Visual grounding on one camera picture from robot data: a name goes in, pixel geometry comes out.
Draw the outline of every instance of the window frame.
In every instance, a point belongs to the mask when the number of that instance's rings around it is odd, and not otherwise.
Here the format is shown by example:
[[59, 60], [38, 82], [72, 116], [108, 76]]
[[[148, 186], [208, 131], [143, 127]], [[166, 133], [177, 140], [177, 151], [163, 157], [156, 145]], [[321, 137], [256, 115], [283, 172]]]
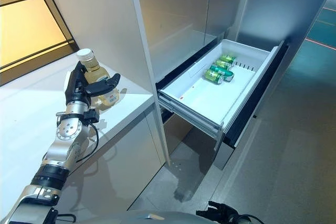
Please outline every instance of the window frame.
[[[0, 0], [0, 7], [5, 6], [5, 5], [10, 5], [10, 4], [15, 4], [21, 1], [26, 1], [26, 0]], [[50, 47], [47, 47], [45, 49], [42, 49], [40, 51], [37, 51], [31, 55], [24, 56], [4, 66], [1, 66], [0, 70], [8, 68], [8, 67], [9, 68], [0, 72], [0, 86], [79, 50], [79, 47], [75, 39], [73, 38], [68, 26], [66, 25], [63, 17], [61, 16], [61, 13], [55, 4], [55, 1], [54, 0], [44, 0], [44, 2], [47, 5], [50, 13], [52, 14], [54, 20], [56, 21], [59, 29], [63, 33], [66, 40], [60, 43], [57, 43], [55, 45], [52, 45]], [[59, 47], [60, 45], [66, 42], [67, 42], [66, 45]]]

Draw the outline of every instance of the fridge drawer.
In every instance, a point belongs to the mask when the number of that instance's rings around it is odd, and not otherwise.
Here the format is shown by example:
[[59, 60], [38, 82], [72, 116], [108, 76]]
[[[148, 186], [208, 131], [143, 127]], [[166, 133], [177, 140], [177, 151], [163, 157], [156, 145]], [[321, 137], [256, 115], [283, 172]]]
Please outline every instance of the fridge drawer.
[[[161, 106], [186, 119], [209, 136], [221, 139], [250, 98], [280, 47], [271, 52], [222, 40], [166, 87], [159, 90]], [[220, 57], [237, 57], [231, 82], [220, 85], [204, 79], [204, 72]]]

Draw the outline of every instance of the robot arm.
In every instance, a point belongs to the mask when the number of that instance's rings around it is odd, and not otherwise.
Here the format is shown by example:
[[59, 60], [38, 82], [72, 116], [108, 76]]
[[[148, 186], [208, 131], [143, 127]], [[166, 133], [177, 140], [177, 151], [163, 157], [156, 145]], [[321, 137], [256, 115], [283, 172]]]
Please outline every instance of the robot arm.
[[55, 223], [58, 211], [53, 206], [57, 205], [75, 163], [82, 160], [80, 154], [88, 137], [88, 125], [99, 121], [98, 112], [89, 109], [90, 98], [112, 91], [120, 80], [120, 75], [115, 74], [108, 80], [89, 84], [84, 77], [86, 71], [78, 62], [71, 72], [65, 91], [66, 111], [56, 114], [55, 140], [30, 185], [24, 188], [2, 224]]

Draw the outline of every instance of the black cable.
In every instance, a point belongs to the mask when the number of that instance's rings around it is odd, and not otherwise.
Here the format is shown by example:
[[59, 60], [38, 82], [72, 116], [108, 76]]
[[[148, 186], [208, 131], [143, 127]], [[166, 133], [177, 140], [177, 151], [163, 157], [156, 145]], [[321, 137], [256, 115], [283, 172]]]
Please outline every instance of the black cable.
[[253, 216], [253, 215], [240, 215], [240, 216], [238, 217], [238, 219], [236, 220], [236, 222], [238, 223], [238, 221], [239, 221], [242, 217], [250, 217], [250, 218], [256, 219], [256, 220], [259, 221], [261, 224], [265, 224], [265, 223], [263, 223], [259, 218], [255, 217], [255, 216]]
[[57, 215], [57, 217], [72, 217], [72, 223], [75, 223], [77, 220], [76, 215], [73, 215], [73, 214], [61, 214], [61, 215]]
[[86, 155], [85, 157], [82, 157], [82, 158], [78, 159], [78, 160], [76, 161], [76, 163], [78, 163], [78, 162], [80, 162], [80, 161], [86, 159], [87, 157], [91, 156], [91, 155], [95, 152], [95, 150], [98, 148], [98, 144], [99, 144], [99, 134], [98, 134], [98, 130], [97, 130], [97, 128], [96, 128], [92, 123], [89, 123], [89, 124], [90, 124], [91, 127], [94, 129], [94, 131], [96, 132], [96, 146], [94, 147], [94, 149], [92, 150], [92, 152], [90, 152], [90, 153], [89, 153], [88, 155]]

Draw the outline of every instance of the soda can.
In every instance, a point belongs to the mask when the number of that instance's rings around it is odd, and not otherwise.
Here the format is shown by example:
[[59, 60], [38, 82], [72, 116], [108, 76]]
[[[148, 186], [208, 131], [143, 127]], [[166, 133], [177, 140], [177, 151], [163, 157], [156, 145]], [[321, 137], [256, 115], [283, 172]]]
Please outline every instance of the soda can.
[[231, 81], [235, 75], [233, 72], [214, 64], [210, 66], [210, 70], [220, 73], [223, 76], [224, 81]]
[[230, 63], [231, 65], [236, 64], [236, 61], [237, 61], [236, 57], [229, 56], [229, 55], [226, 55], [226, 54], [223, 54], [222, 56], [220, 56], [219, 60]]
[[216, 71], [212, 71], [210, 69], [205, 71], [204, 77], [215, 84], [221, 84], [224, 79], [224, 76], [222, 76], [220, 73], [217, 73]]
[[222, 61], [222, 60], [216, 60], [214, 62], [215, 65], [217, 66], [220, 66], [222, 68], [225, 68], [226, 70], [230, 70], [232, 64], [228, 63], [228, 62], [225, 62], [225, 61]]

